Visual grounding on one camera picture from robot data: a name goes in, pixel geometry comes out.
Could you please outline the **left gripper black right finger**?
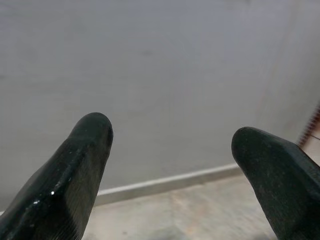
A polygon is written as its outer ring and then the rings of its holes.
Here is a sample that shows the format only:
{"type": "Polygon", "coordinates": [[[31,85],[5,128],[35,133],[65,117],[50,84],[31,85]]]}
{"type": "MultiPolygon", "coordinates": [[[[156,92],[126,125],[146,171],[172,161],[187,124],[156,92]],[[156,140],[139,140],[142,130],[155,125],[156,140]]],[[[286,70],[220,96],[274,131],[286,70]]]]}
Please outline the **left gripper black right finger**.
{"type": "Polygon", "coordinates": [[[279,240],[320,238],[320,167],[298,145],[242,127],[231,152],[279,240]]]}

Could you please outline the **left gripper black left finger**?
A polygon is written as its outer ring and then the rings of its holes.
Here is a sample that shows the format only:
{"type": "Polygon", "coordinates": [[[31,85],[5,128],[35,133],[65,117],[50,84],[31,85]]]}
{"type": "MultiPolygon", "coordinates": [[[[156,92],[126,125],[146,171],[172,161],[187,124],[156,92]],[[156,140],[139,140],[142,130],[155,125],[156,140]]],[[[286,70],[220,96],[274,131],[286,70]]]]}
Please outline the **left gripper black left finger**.
{"type": "Polygon", "coordinates": [[[1,215],[1,239],[80,240],[112,143],[112,124],[104,114],[82,117],[1,215]]]}

